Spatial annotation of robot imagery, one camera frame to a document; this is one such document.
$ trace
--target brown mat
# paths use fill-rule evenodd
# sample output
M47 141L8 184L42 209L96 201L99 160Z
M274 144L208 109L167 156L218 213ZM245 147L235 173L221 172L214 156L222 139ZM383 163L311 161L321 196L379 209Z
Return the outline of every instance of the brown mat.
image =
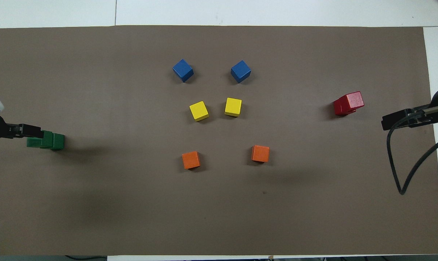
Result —
M353 91L365 107L335 117ZM438 253L436 154L401 196L380 125L430 102L421 28L0 29L0 99L7 122L66 135L0 139L0 254ZM432 126L393 134L401 181L433 144Z

